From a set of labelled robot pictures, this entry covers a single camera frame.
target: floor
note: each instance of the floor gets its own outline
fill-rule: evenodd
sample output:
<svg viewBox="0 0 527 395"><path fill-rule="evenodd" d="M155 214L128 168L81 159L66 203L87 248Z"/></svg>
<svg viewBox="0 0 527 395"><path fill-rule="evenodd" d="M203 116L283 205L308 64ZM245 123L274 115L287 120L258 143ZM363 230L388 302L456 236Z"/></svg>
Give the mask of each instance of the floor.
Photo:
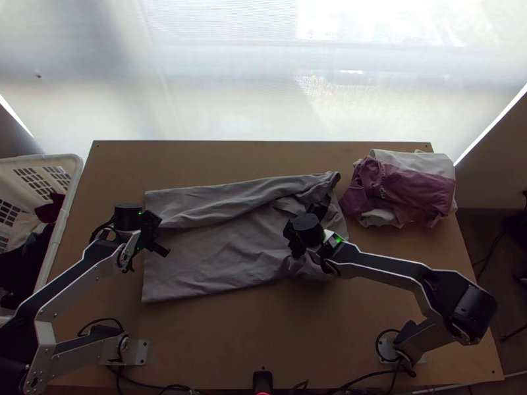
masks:
<svg viewBox="0 0 527 395"><path fill-rule="evenodd" d="M473 262L485 257L494 238L500 231L500 221L510 215L503 210L460 210L457 213L465 244ZM527 252L522 250L512 239L505 236L495 249L493 259L480 279L480 285L491 292L499 303L499 310L491 325L497 341L497 349L504 373L527 371L527 330L500 343L504 334L527 323L527 290L520 287L512 274L527 275ZM437 391L441 395L517 395L526 392L527 375L513 377L501 382L475 384L470 388L456 388ZM89 391L79 388L50 387L48 394L65 395L75 392L77 395L115 395L114 388L109 390ZM126 388L126 395L157 394L158 391L132 390Z"/></svg>

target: wooden table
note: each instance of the wooden table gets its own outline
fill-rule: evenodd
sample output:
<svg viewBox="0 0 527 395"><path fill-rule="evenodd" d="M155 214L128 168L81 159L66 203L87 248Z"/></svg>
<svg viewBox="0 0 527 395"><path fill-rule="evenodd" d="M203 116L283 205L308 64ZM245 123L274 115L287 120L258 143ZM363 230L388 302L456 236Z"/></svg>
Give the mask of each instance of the wooden table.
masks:
<svg viewBox="0 0 527 395"><path fill-rule="evenodd" d="M268 176L340 171L341 195L353 162L371 148L431 151L425 143L368 142L94 142L77 189L50 279L80 259L92 230L122 202L143 202L146 190L223 184ZM454 215L433 230L406 226L362 228L348 219L350 239L361 250L455 269L474 279ZM310 388L335 388L386 369L374 351L386 328L420 321L414 296L363 278L335 284L282 280L247 290L189 300L141 304L142 256L135 273L94 287L54 325L58 340L83 324L116 317L132 336L150 340L148 362L128 368L133 379L193 388L250 388L252 373L273 372L276 388L310 380ZM426 354L427 363L400 386L503 380L490 331L477 346L450 344ZM391 376L364 386L388 386ZM91 365L54 384L111 387L106 369Z"/></svg>

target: power cord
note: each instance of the power cord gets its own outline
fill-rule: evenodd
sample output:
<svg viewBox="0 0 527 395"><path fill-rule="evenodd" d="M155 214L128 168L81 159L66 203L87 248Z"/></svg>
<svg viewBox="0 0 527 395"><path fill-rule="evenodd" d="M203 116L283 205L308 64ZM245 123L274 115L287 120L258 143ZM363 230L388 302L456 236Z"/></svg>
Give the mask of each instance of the power cord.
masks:
<svg viewBox="0 0 527 395"><path fill-rule="evenodd" d="M399 330L397 330L397 329L386 329L386 330L383 330L381 333L379 333L379 335L377 336L377 338L375 340L375 352L377 353L377 355L383 361L386 361L386 362L397 362L397 367L395 369L368 373L367 375L361 376L358 379L355 379L353 381L347 382L346 384L338 387L337 389L330 390L330 391L326 392L325 395L334 395L337 392L349 391L350 387L352 385L355 385L358 382L361 382L363 380L369 379L370 377L381 376L381 375L392 375L393 374L393 378L392 378L390 387L389 387L388 391L384 394L384 395L390 395L392 393L392 391L393 391L394 386L395 386L395 381L397 380L397 375L400 372L405 372L412 378L416 377L417 374L414 371L409 371L407 368L405 368L402 365L402 357L401 356L398 356L397 358L393 358L393 359L387 359L381 354L381 352L379 350L379 341L381 340L381 337L383 335L385 335L387 333L390 333L390 332L399 333ZM305 381L302 381L302 382L298 383L297 385L295 385L294 387L292 387L289 390L288 395L294 395L294 393L296 391L301 391L303 393L309 394L310 392L306 390L307 385L308 385L308 380L305 380Z"/></svg>
<svg viewBox="0 0 527 395"><path fill-rule="evenodd" d="M109 219L109 221L106 221L102 225L97 226L97 228L95 228L95 230L92 232L92 234L90 236L90 243L92 243L95 240L95 237L97 237L97 233L99 233L101 230L106 228L108 225L112 224L114 220L115 220L115 216L112 215L112 217Z"/></svg>
<svg viewBox="0 0 527 395"><path fill-rule="evenodd" d="M523 212L525 212L527 211L527 190L524 190L522 194L526 199L525 206L523 207L523 210L522 210ZM489 265L489 262L492 258L492 255L494 254L494 251L496 250L496 247L498 246L500 240L504 237L504 235L505 235L505 231L504 230L500 231L500 233L498 233L498 235L495 237L494 241L492 242L492 245L489 248L489 252L487 253L487 255L483 259L480 259L479 261L474 262L472 264L472 267L475 267L479 265L480 263L483 263L483 267L481 268L480 272L476 275L476 280L479 280L481 278L483 272Z"/></svg>
<svg viewBox="0 0 527 395"><path fill-rule="evenodd" d="M119 329L124 330L123 329L123 324L121 324L121 322L117 318L112 318L112 317L99 318L99 319L94 319L93 321L90 321L89 323L84 325L80 329L80 331L78 331L77 337L85 336L85 334L83 334L83 332L88 327L92 326L93 324L101 323L101 322L104 322L104 321L113 321L118 326ZM117 348L117 355L119 356L119 359L122 360L120 345ZM158 386L158 385L145 384L144 382L132 380L132 379L128 378L127 376L125 376L123 374L124 366L118 366L117 370L113 370L108 365L106 365L106 368L115 375L115 388L117 389L117 393L119 395L124 395L123 394L123 390L121 388L121 380L129 382L130 384L134 384L136 386L143 387L143 388L149 388L149 389L152 389L152 390L161 390L159 395L164 394L166 391L184 391L184 392L188 392L190 395L203 394L203 392L199 392L199 391L193 390L189 386L181 385L181 384L170 384L170 385L167 385L167 386Z"/></svg>
<svg viewBox="0 0 527 395"><path fill-rule="evenodd" d="M77 337L82 337L82 336L85 336L83 334L83 332L88 328L90 327L91 325L93 324L96 324L96 323L100 323L100 322L104 322L104 321L113 321L115 324L117 324L117 326L119 327L119 329L123 329L123 325L121 324L121 322L116 319L116 318L112 318L112 317L106 317L106 318L99 318L99 319L94 319L93 321L90 321L88 324L84 325L80 331L78 331L78 334L77 334ZM384 394L384 395L390 395L393 391L393 387L395 386L395 381L397 379L397 375L399 374L399 372L406 372L410 377L415 377L416 376L416 373L414 371L409 371L407 369L405 369L404 367L401 369L401 363L402 363L402 358L401 356L395 358L395 359L387 359L387 358L384 358L379 350L379 341L381 339L381 337L384 335L384 334L387 334L387 333L390 333L390 332L395 332L395 333L399 333L399 331L397 329L386 329L386 330L383 330L381 333L379 333L379 335L377 336L376 340L375 340L375 352L377 353L377 355L384 361L386 362L396 362L398 361L397 363L397 367L394 369L394 370L385 370L385 371L377 371L377 372L373 372L373 373L368 373L367 375L364 375L364 376L361 376L359 377L358 379L355 379L353 381L350 381L350 382L347 382L346 384L340 386L339 388L335 389L335 390L330 390L328 392L326 392L325 395L334 395L335 393L337 392L340 392L340 391L347 391L349 390L349 387L351 387L352 385L354 384L357 384L358 382L361 382L363 380L366 380L366 379L369 379L370 377L375 377L375 376L380 376L380 375L388 375L388 374L393 374L393 378L392 378L392 381L391 381L391 384L390 384L390 388L388 389L388 391ZM114 370L112 369L110 366L106 365L106 368L112 372L112 374L115 375L115 388L117 389L117 393L119 395L124 395L123 394L123 390L121 388L121 380L123 381L126 381L126 382L129 382L130 384L134 384L136 386L140 386L140 387L143 387L143 388L149 388L149 389L153 389L153 390L161 390L161 392L159 393L159 395L163 395L166 391L183 391L183 392L189 392L190 395L194 395L194 394L203 394L203 392L199 392L197 390L193 390L192 388L190 388L189 386L186 386L186 385L181 385L181 384L170 384L170 385L167 385L167 386L158 386L158 385L152 385L152 384L146 384L144 382L140 382L140 381L135 381L135 380L132 380L130 379L129 377L125 376L123 374L123 369L124 367L123 366L119 366L117 368L117 370ZM294 393L296 391L302 391L303 393L305 394L312 394L312 392L308 391L307 390L307 386L308 386L308 383L309 383L309 380L305 380L305 381L302 381L298 384L296 384L294 387L292 387L289 392L288 392L288 395L294 395Z"/></svg>

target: gray shirt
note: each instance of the gray shirt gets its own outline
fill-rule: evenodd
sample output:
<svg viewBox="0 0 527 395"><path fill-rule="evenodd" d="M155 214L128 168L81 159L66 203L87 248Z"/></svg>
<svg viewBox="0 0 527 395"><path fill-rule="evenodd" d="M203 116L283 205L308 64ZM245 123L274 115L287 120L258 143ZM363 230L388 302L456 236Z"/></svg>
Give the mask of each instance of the gray shirt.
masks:
<svg viewBox="0 0 527 395"><path fill-rule="evenodd" d="M305 254L294 259L282 231L311 203L329 201L324 228L348 238L333 187L337 172L148 191L163 222L162 258L145 250L143 302L246 288L289 275L330 279Z"/></svg>

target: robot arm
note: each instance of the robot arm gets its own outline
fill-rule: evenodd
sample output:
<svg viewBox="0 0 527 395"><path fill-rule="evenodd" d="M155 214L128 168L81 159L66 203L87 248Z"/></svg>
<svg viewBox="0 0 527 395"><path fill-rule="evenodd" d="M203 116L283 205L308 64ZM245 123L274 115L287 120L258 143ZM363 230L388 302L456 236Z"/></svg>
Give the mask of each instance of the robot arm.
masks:
<svg viewBox="0 0 527 395"><path fill-rule="evenodd" d="M416 296L426 319L420 324L407 322L393 341L393 350L409 367L423 353L451 342L464 346L480 342L497 309L496 300L483 288L456 271L364 253L338 234L324 230L319 217L303 214L286 226L284 235L297 257L307 252L327 274L369 278Z"/></svg>
<svg viewBox="0 0 527 395"><path fill-rule="evenodd" d="M132 259L144 248L165 257L169 250L155 243L160 222L140 206L116 206L112 219L92 235L82 259L18 307L0 327L3 394L41 394L50 380L88 363L145 364L148 343L131 340L122 327L94 325L87 335L56 343L52 322L103 278L134 271ZM115 239L106 240L111 232Z"/></svg>

